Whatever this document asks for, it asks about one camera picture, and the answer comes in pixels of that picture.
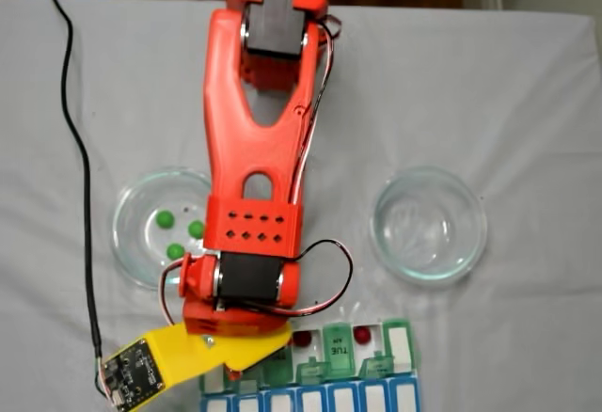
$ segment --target screw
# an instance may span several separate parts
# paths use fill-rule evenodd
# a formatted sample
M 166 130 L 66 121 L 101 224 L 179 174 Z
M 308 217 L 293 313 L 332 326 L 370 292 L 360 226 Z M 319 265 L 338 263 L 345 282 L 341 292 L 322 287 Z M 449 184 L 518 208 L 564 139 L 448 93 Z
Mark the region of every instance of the screw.
M 214 347 L 215 340 L 211 335 L 203 335 L 202 338 L 203 338 L 203 341 L 205 341 L 205 344 L 207 345 L 208 348 Z

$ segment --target circuit board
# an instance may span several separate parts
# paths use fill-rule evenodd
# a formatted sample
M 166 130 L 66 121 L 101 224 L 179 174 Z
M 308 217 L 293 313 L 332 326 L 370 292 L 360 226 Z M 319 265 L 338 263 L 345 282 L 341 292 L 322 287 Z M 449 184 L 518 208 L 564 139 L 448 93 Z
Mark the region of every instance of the circuit board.
M 119 412 L 135 409 L 165 387 L 145 340 L 116 354 L 103 368 L 111 400 Z

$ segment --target white label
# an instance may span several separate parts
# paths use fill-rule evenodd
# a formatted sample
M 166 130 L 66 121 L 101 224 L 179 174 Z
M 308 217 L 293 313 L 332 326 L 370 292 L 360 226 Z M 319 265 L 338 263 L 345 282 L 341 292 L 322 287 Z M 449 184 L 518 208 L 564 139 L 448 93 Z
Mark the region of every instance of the white label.
M 291 412 L 291 397 L 289 395 L 276 395 L 272 397 L 272 412 Z
M 413 384 L 397 386 L 397 412 L 416 412 L 416 391 Z
M 238 410 L 240 412 L 260 412 L 260 402 L 257 398 L 241 400 Z
M 207 412 L 228 412 L 228 403 L 224 400 L 209 401 Z
M 305 412 L 322 412 L 322 394 L 319 391 L 303 393 L 302 398 Z
M 395 372 L 409 372 L 412 369 L 412 355 L 407 339 L 407 329 L 405 327 L 389 329 L 388 339 L 391 342 Z
M 335 412 L 355 412 L 354 392 L 350 388 L 335 390 Z
M 366 406 L 370 412 L 387 412 L 385 394 L 383 386 L 366 387 Z

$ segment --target red robotic arm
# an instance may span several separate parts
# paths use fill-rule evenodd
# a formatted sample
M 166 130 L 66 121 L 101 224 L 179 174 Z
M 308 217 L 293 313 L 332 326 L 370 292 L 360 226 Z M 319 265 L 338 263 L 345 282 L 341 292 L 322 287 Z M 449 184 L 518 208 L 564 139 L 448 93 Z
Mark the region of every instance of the red robotic arm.
M 253 335 L 285 317 L 239 307 L 248 301 L 291 308 L 297 299 L 303 206 L 300 159 L 311 130 L 320 54 L 316 20 L 326 0 L 228 0 L 211 19 L 204 118 L 212 172 L 204 246 L 182 262 L 180 295 L 189 333 Z M 242 81 L 291 89 L 278 121 L 258 125 Z M 262 174 L 272 196 L 245 198 Z

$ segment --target hole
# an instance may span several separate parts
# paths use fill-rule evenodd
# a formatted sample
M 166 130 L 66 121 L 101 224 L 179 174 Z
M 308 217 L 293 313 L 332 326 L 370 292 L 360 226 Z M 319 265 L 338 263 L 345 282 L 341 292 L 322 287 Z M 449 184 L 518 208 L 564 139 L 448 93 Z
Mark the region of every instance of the hole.
M 250 73 L 252 72 L 247 72 L 246 69 L 243 69 L 243 72 L 246 77 L 250 79 Z M 256 73 L 259 77 L 263 76 L 261 75 L 261 67 L 259 67 Z M 295 91 L 294 87 L 287 91 L 267 89 L 257 90 L 254 86 L 245 81 L 242 81 L 242 86 L 246 95 L 248 107 L 251 110 L 253 121 L 261 127 L 271 127 L 278 122 Z
M 261 173 L 249 176 L 245 181 L 243 197 L 269 200 L 272 198 L 272 181 Z

